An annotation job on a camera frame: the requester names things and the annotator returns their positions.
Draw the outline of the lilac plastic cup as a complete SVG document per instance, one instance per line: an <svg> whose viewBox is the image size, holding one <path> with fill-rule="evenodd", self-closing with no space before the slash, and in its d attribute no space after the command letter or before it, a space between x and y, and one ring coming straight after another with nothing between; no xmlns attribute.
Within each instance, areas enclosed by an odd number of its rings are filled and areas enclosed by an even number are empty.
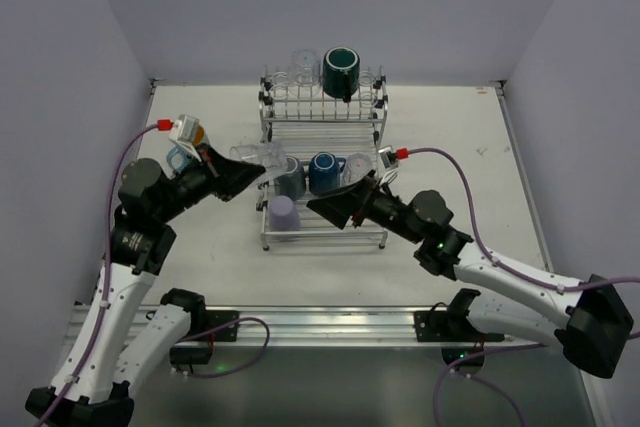
<svg viewBox="0 0 640 427"><path fill-rule="evenodd" d="M269 225L273 231L297 231L300 217L296 204L287 196L274 197L268 206Z"/></svg>

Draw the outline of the blue butterfly ceramic mug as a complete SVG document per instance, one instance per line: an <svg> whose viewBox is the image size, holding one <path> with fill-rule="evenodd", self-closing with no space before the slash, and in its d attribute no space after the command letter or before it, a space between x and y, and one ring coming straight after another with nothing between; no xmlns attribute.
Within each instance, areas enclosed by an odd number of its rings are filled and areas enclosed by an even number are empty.
<svg viewBox="0 0 640 427"><path fill-rule="evenodd" d="M169 133L169 140L173 146L166 154L166 162L174 173L181 172L194 157L190 152L187 152L183 147L179 146L175 140L177 139L177 129L172 128ZM202 126L198 126L195 133L191 136L191 141L194 146L202 143L206 140L206 131Z"/></svg>

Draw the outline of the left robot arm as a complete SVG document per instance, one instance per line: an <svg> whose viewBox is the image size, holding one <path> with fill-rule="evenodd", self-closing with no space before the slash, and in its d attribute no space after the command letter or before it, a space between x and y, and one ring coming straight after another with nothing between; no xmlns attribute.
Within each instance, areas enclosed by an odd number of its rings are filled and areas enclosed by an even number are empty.
<svg viewBox="0 0 640 427"><path fill-rule="evenodd" d="M224 202L261 177L259 164L227 159L206 143L183 170L167 176L154 159L123 171L115 221L107 226L104 265L75 343L46 387L33 389L25 408L47 426L125 426L134 392L174 344L209 338L202 295L172 289L133 342L136 313L159 276L176 233L170 221L208 196Z"/></svg>

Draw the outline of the clear faceted glass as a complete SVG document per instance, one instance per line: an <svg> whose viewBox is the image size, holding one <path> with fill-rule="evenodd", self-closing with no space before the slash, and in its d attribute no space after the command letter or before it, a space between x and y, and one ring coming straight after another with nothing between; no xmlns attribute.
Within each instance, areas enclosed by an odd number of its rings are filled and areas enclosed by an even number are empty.
<svg viewBox="0 0 640 427"><path fill-rule="evenodd" d="M371 158L364 153L354 153L346 158L341 175L341 184L348 186L357 183L373 169Z"/></svg>
<svg viewBox="0 0 640 427"><path fill-rule="evenodd" d="M265 183L276 179L287 171L287 155L278 141L233 146L229 150L230 158L265 168L256 183Z"/></svg>

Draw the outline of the grey faceted ceramic mug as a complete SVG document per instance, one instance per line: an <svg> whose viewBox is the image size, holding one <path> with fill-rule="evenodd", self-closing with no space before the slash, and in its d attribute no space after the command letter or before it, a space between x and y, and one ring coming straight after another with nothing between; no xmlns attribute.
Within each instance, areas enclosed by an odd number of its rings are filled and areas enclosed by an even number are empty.
<svg viewBox="0 0 640 427"><path fill-rule="evenodd" d="M297 201L306 193L305 170L297 157L288 156L286 171L274 181L275 194Z"/></svg>

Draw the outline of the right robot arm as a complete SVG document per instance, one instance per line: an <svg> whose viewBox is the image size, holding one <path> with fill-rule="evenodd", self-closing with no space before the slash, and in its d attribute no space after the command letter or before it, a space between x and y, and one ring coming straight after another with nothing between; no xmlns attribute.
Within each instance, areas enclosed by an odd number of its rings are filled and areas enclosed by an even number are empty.
<svg viewBox="0 0 640 427"><path fill-rule="evenodd" d="M443 276L492 291L460 296L462 313L450 324L457 335L504 334L561 349L575 367L610 379L630 339L634 320L614 282L584 281L523 263L507 266L499 255L452 227L452 211L435 190L409 203L393 195L373 174L308 201L313 212L342 229L368 220L416 245L419 265Z"/></svg>

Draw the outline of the dark blue faceted mug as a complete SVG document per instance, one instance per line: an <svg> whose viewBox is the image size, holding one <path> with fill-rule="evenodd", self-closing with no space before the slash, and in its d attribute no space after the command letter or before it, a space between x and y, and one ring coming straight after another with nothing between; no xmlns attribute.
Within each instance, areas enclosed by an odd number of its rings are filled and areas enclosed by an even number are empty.
<svg viewBox="0 0 640 427"><path fill-rule="evenodd" d="M321 195L341 186L341 174L346 158L329 152L319 152L308 165L309 190L313 195Z"/></svg>

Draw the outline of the clear faceted glass front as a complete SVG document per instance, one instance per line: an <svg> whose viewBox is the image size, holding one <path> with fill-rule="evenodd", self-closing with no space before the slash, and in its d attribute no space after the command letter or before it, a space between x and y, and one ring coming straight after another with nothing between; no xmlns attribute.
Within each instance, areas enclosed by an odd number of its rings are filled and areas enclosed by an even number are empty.
<svg viewBox="0 0 640 427"><path fill-rule="evenodd" d="M265 168L256 183L265 183L276 179L287 171L287 155L278 141L233 146L229 150L230 158Z"/></svg>

